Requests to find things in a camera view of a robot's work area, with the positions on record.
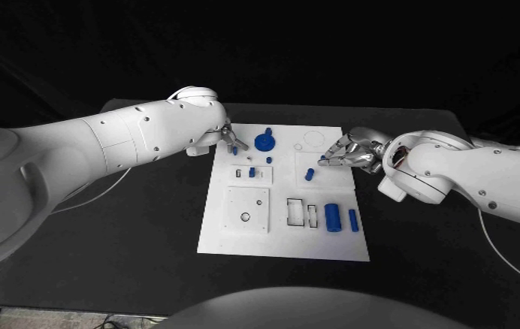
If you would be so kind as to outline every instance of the white board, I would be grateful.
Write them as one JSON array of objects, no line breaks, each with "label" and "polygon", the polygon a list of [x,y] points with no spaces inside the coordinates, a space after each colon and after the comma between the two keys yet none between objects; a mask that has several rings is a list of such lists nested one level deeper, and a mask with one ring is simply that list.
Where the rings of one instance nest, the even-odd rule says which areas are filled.
[{"label": "white board", "polygon": [[[255,137],[264,134],[268,127],[272,129],[277,144],[271,151],[261,152],[255,149]],[[342,128],[234,124],[234,131],[251,149],[247,152],[239,150],[235,156],[228,153],[224,141],[216,145],[198,252],[369,261],[352,169],[317,165],[321,154],[343,136]],[[265,160],[268,157],[272,158],[271,164]],[[257,173],[264,172],[264,176],[258,175],[255,179],[249,178],[248,168],[251,167],[257,168]],[[245,180],[238,179],[236,174],[234,175],[238,168],[241,168]],[[313,180],[307,181],[304,176],[310,168],[314,169],[314,176]],[[251,194],[244,194],[244,188],[251,188]],[[229,190],[238,189],[241,191],[239,200],[245,200],[247,204],[235,207],[229,202]],[[270,201],[267,229],[261,229],[265,226],[248,226],[239,220],[242,212],[248,213],[242,207],[252,205],[255,202],[252,199],[262,194],[258,192],[261,189],[268,189],[264,194],[268,195]],[[303,201],[303,227],[287,225],[287,199],[301,199]],[[327,204],[339,205],[343,230],[337,233],[329,232],[326,228],[324,206]],[[308,205],[316,205],[316,218],[313,210],[313,217],[308,217]],[[357,232],[352,232],[349,209],[357,211],[360,229]],[[308,219],[313,222],[314,219],[317,220],[317,228],[310,227]],[[224,228],[224,222],[234,222],[238,230]]]}]

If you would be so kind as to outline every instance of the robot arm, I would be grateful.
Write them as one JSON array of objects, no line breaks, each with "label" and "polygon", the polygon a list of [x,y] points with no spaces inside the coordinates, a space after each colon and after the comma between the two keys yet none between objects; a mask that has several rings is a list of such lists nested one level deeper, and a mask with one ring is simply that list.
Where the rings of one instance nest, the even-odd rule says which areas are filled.
[{"label": "robot arm", "polygon": [[156,101],[79,119],[0,129],[0,260],[33,235],[59,202],[88,183],[232,136],[216,93],[189,87]]},{"label": "robot arm", "polygon": [[[347,147],[345,156],[332,157],[342,147]],[[378,189],[396,201],[412,195],[428,204],[440,204],[455,190],[481,211],[520,222],[516,151],[503,145],[476,148],[440,131],[417,131],[391,140],[372,129],[355,128],[319,165],[359,166],[372,174],[383,169]]]}]

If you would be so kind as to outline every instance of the white cable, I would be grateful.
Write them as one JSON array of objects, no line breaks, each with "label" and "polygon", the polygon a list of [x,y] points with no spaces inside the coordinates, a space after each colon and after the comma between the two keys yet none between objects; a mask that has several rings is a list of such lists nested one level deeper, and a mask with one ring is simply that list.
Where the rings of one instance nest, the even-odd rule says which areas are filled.
[{"label": "white cable", "polygon": [[491,248],[496,250],[496,253],[497,255],[502,257],[502,260],[506,262],[506,264],[513,268],[513,270],[520,274],[520,270],[513,266],[513,264],[509,262],[509,260],[504,258],[504,256],[502,255],[499,249],[496,248],[496,246],[493,245],[493,242],[491,242],[491,238],[490,238],[490,235],[487,234],[487,230],[486,230],[486,225],[484,225],[484,220],[483,220],[483,212],[481,210],[478,209],[478,217],[480,217],[480,223],[483,224],[483,231],[484,231],[484,235],[486,235],[486,238],[487,238],[487,241],[491,245]]},{"label": "white cable", "polygon": [[189,89],[190,87],[193,86],[186,86],[183,87],[182,89],[179,89],[172,95],[170,97],[167,98],[167,100],[172,100],[186,89]]},{"label": "white cable", "polygon": [[115,181],[114,185],[94,198],[90,199],[85,203],[81,203],[78,205],[74,205],[72,207],[65,207],[64,209],[55,210],[49,215],[61,213],[67,210],[75,209],[77,207],[82,207],[84,205],[87,205],[88,203],[91,203],[94,200],[98,200],[115,187],[115,185],[120,183],[120,181],[123,180],[123,178],[127,176],[127,173],[130,172],[130,169],[127,170],[127,172],[123,174],[121,178]]}]

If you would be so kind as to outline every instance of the black table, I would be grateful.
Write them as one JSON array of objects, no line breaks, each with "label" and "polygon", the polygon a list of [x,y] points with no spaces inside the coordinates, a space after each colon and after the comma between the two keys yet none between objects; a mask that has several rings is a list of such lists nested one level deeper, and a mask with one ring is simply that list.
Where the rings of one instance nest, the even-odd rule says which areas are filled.
[{"label": "black table", "polygon": [[[104,111],[144,101],[113,100]],[[442,110],[226,104],[234,122],[363,125],[399,135],[437,129],[466,138]],[[172,315],[252,288],[301,285],[392,297],[474,327],[520,325],[520,277],[487,244],[477,209],[453,193],[438,206],[378,192],[382,174],[355,170],[369,263],[198,254],[215,148],[136,167],[92,204],[51,216],[2,263],[0,305]],[[92,198],[103,178],[67,203]],[[519,264],[520,225],[486,215],[490,235]]]}]

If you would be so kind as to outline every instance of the blue object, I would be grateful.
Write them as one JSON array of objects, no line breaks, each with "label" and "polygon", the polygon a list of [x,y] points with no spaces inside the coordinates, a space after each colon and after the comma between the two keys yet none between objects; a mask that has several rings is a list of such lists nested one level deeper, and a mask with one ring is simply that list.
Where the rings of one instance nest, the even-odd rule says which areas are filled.
[{"label": "blue object", "polygon": [[350,216],[352,231],[356,233],[360,230],[360,228],[357,227],[357,218],[356,218],[355,209],[349,209],[349,216]]},{"label": "blue object", "polygon": [[307,170],[307,175],[306,175],[306,180],[311,181],[313,180],[313,175],[314,175],[314,169],[308,169]]},{"label": "blue object", "polygon": [[265,129],[265,134],[260,134],[255,138],[255,148],[260,151],[271,151],[274,149],[275,141],[274,141],[274,132],[271,128]]},{"label": "blue object", "polygon": [[342,231],[342,219],[339,218],[339,205],[327,204],[326,205],[326,221],[327,221],[327,231],[337,233]]}]

